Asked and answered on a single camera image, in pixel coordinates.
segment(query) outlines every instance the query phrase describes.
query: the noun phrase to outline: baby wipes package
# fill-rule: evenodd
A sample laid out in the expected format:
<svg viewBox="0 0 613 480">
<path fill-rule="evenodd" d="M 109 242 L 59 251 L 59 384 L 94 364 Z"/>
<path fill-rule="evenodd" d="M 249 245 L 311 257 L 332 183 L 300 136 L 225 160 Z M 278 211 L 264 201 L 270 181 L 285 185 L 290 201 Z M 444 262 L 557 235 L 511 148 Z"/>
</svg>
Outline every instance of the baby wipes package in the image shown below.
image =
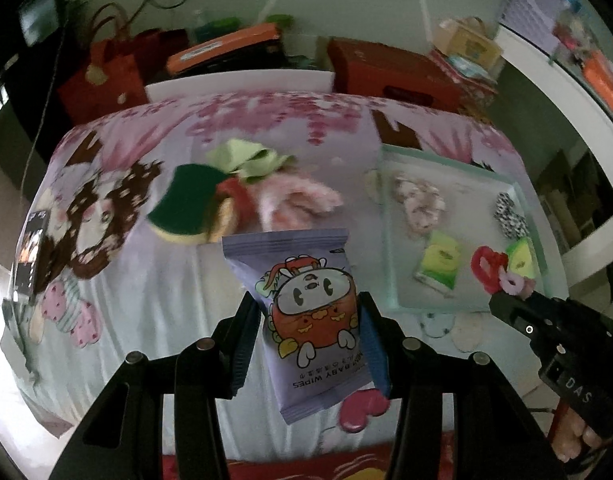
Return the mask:
<svg viewBox="0 0 613 480">
<path fill-rule="evenodd" d="M 357 292 L 344 229 L 222 239 L 224 257 L 263 309 L 267 366 L 287 424 L 371 381 L 360 351 Z"/>
</svg>

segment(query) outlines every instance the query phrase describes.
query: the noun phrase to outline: pink fluffy cloth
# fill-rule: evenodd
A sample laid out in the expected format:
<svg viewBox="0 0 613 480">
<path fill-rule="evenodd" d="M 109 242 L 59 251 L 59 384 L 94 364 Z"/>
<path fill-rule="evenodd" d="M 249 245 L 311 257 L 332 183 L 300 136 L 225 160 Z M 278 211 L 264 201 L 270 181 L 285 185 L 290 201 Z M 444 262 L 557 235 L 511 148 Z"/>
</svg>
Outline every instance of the pink fluffy cloth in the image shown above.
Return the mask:
<svg viewBox="0 0 613 480">
<path fill-rule="evenodd" d="M 311 229 L 315 215 L 343 204 L 336 190 L 299 174 L 274 173 L 248 190 L 263 231 Z"/>
</svg>

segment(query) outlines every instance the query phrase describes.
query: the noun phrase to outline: metal bolt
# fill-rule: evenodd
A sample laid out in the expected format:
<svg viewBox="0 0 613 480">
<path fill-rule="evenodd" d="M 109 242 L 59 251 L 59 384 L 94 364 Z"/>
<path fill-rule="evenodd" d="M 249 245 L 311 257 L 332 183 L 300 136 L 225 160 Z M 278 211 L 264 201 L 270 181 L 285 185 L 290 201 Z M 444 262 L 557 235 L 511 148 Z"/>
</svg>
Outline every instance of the metal bolt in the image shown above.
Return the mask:
<svg viewBox="0 0 613 480">
<path fill-rule="evenodd" d="M 407 337 L 404 341 L 402 341 L 402 346 L 405 350 L 410 350 L 411 352 L 415 352 L 423 347 L 422 342 L 414 337 Z"/>
<path fill-rule="evenodd" d="M 480 366 L 487 366 L 491 362 L 491 358 L 484 352 L 474 353 L 473 360 L 475 364 L 480 365 Z"/>
<path fill-rule="evenodd" d="M 125 361 L 130 365 L 134 365 L 139 363 L 143 357 L 144 354 L 142 354 L 142 352 L 134 350 L 133 352 L 129 352 L 128 354 L 126 354 Z"/>
<path fill-rule="evenodd" d="M 211 350 L 215 345 L 216 342 L 210 337 L 203 337 L 202 339 L 198 339 L 195 343 L 198 350 Z"/>
</svg>

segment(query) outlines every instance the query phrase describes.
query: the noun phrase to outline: transparent tray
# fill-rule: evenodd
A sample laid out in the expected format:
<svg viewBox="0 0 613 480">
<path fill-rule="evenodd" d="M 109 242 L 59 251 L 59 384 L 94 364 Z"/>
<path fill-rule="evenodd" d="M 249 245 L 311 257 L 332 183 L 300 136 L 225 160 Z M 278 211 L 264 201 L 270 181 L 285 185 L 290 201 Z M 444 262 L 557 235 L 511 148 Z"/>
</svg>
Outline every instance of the transparent tray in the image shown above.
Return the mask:
<svg viewBox="0 0 613 480">
<path fill-rule="evenodd" d="M 429 181 L 440 189 L 444 197 L 447 209 L 437 229 L 461 244 L 461 263 L 451 298 L 414 279 L 427 237 L 409 234 L 404 208 L 393 194 L 393 176 L 398 172 Z M 507 192 L 515 202 L 514 210 L 527 219 L 536 290 L 549 296 L 541 277 L 547 273 L 544 251 L 533 218 L 526 213 L 527 202 L 518 184 L 504 175 L 476 166 L 387 144 L 382 148 L 380 180 L 389 307 L 447 314 L 488 312 L 490 295 L 475 279 L 470 262 L 480 246 L 504 252 L 513 243 L 503 235 L 493 218 L 495 200 L 500 192 Z"/>
</svg>

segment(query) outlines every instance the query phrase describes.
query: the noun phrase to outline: green scouring pad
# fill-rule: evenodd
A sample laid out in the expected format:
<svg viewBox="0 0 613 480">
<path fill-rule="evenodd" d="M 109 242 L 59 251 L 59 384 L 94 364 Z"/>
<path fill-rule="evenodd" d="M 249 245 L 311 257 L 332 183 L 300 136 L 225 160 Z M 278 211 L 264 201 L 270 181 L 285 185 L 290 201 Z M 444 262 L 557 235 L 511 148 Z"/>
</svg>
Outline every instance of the green scouring pad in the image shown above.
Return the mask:
<svg viewBox="0 0 613 480">
<path fill-rule="evenodd" d="M 201 164 L 175 168 L 169 189 L 146 216 L 152 229 L 168 242 L 205 243 L 219 205 L 216 187 L 227 178 L 222 171 Z"/>
</svg>

